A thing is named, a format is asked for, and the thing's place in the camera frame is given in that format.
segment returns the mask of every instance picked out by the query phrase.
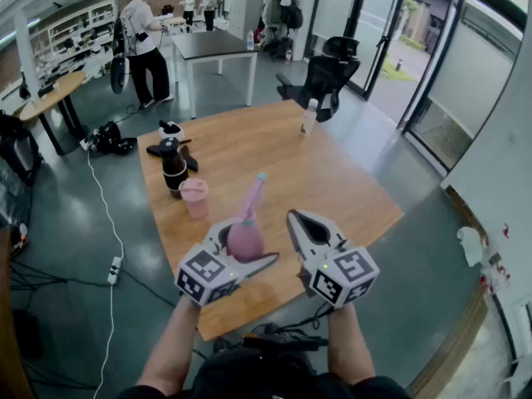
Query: pink cup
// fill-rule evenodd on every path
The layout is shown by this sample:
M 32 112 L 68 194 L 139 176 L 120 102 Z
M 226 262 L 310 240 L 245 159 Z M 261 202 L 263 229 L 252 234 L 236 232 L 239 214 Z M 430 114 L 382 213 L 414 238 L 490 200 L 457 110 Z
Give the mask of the pink cup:
M 202 179 L 188 178 L 181 182 L 181 198 L 183 198 L 192 219 L 203 219 L 209 215 L 208 192 L 209 186 Z

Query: black pants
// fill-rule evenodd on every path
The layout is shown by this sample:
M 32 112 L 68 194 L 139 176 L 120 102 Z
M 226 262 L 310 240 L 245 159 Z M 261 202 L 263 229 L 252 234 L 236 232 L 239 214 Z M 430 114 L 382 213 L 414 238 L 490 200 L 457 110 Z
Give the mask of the black pants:
M 213 31 L 214 29 L 214 10 L 206 10 L 203 12 L 205 16 L 205 25 L 207 26 L 207 31 Z
M 140 103 L 148 103 L 152 99 L 146 84 L 146 69 L 150 70 L 153 77 L 153 98 L 156 101 L 162 101 L 169 96 L 168 69 L 159 49 L 153 49 L 136 57 L 128 57 L 128 59 L 130 60 L 131 77 Z
M 183 18 L 186 20 L 187 25 L 192 25 L 192 20 L 194 19 L 194 11 L 193 10 L 185 10 L 183 12 Z

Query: clear plastic bottle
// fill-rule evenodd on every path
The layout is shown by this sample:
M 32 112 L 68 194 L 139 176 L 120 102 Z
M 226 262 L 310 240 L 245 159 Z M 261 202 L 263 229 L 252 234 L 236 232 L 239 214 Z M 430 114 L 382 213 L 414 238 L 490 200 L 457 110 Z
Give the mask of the clear plastic bottle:
M 311 99 L 308 101 L 308 107 L 303 112 L 303 123 L 301 123 L 301 133 L 304 135 L 310 135 L 313 130 L 314 121 L 316 121 L 316 108 L 318 108 L 318 101 Z
M 249 30 L 248 32 L 248 50 L 254 49 L 254 39 L 253 39 L 253 31 Z

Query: table leg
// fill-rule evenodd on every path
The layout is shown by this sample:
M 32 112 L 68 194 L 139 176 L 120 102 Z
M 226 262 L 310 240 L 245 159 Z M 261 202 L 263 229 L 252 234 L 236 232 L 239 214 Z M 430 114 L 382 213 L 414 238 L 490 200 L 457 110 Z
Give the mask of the table leg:
M 74 127 L 76 128 L 76 136 L 79 140 L 86 138 L 86 132 L 83 129 L 83 126 L 80 123 L 79 118 L 77 118 L 76 110 L 74 109 L 74 105 L 72 105 L 72 101 L 70 99 L 70 96 L 66 96 L 65 99 L 63 99 L 66 104 L 66 108 L 68 108 L 68 112 L 70 114 L 70 117 L 72 118 L 72 122 L 74 123 Z
M 59 101 L 57 103 L 57 106 L 59 107 L 59 111 L 61 112 L 61 115 L 63 116 L 63 120 L 65 121 L 68 131 L 70 131 L 71 135 L 76 136 L 76 130 L 74 129 L 74 126 L 72 125 L 70 117 L 68 116 L 68 112 L 67 112 L 67 109 L 65 108 L 65 104 L 63 103 L 63 101 Z
M 53 135 L 52 128 L 50 128 L 50 125 L 48 124 L 46 116 L 44 114 L 40 114 L 39 120 L 41 120 L 42 126 L 44 127 L 44 130 L 48 134 L 48 137 L 50 138 L 50 142 L 52 143 L 53 147 L 56 148 L 56 153 L 58 155 L 65 155 L 66 152 L 61 148 L 61 145 L 59 145 L 59 142 L 57 141 L 56 137 Z
M 177 47 L 172 42 L 172 59 L 174 61 L 174 82 L 177 81 Z
M 194 91 L 194 68 L 192 61 L 186 62 L 186 75 L 189 83 L 190 113 L 192 119 L 194 119 L 196 117 L 196 95 Z
M 249 78 L 248 78 L 248 96 L 246 98 L 246 106 L 251 106 L 253 100 L 253 86 L 255 83 L 255 68 L 257 67 L 257 52 L 251 56 L 249 63 Z

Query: green grass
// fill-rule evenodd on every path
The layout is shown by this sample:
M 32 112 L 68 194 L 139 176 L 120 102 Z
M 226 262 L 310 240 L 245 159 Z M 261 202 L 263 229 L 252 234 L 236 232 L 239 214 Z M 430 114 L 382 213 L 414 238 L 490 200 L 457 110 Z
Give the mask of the green grass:
M 423 46 L 421 43 L 416 42 L 415 40 L 412 40 L 407 36 L 400 36 L 399 41 L 407 44 L 410 47 L 414 47 L 417 50 L 421 50 L 422 52 L 425 51 L 425 46 Z
M 392 64 L 387 59 L 384 60 L 384 63 L 382 64 L 381 73 L 382 76 L 387 78 L 388 80 L 407 80 L 407 81 L 415 81 L 416 79 L 407 74 L 404 71 L 396 71 L 396 66 Z

